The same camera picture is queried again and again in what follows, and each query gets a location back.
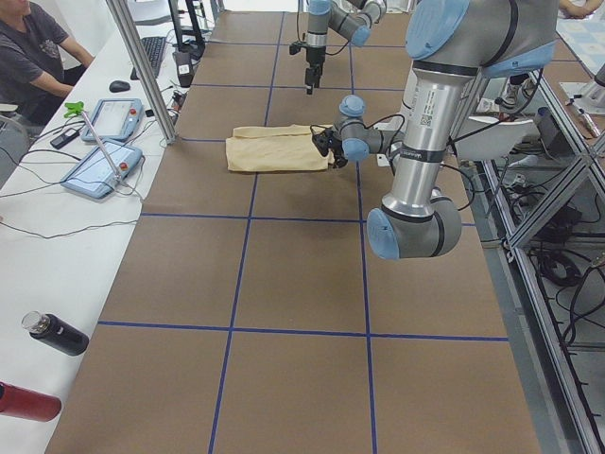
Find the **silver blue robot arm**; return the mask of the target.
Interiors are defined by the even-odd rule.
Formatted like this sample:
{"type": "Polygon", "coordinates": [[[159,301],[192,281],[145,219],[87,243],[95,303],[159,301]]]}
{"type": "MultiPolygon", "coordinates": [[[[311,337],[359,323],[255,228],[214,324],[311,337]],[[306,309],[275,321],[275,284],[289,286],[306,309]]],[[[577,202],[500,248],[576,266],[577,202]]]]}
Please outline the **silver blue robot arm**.
{"type": "Polygon", "coordinates": [[[345,159],[397,148],[391,190],[367,218],[376,255],[433,257],[457,245],[460,214],[436,179],[463,88],[476,75],[503,78],[545,67],[554,55],[558,10],[556,1],[422,1],[406,32],[416,83],[405,132],[367,127],[363,100],[342,99],[333,131],[345,159]]]}
{"type": "Polygon", "coordinates": [[[308,95],[320,87],[328,31],[335,31],[347,44],[361,47],[370,38],[372,26],[387,12],[386,1],[349,1],[349,4],[357,9],[357,13],[346,12],[336,1],[308,2],[307,30],[302,40],[297,42],[297,46],[305,50],[304,86],[308,95]]]}

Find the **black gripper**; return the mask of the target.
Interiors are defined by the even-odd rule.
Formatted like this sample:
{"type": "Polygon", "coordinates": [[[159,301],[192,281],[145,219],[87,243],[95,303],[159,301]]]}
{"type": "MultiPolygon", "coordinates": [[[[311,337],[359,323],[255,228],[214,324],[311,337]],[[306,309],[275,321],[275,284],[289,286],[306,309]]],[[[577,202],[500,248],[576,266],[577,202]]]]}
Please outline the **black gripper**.
{"type": "Polygon", "coordinates": [[[331,168],[343,168],[348,164],[348,160],[344,155],[342,143],[340,140],[332,139],[330,142],[330,150],[334,157],[330,163],[331,168]]]}
{"type": "Polygon", "coordinates": [[[310,67],[305,69],[304,84],[305,91],[308,95],[312,95],[314,88],[320,87],[320,79],[322,76],[322,66],[325,62],[325,47],[307,46],[306,61],[310,67]]]}

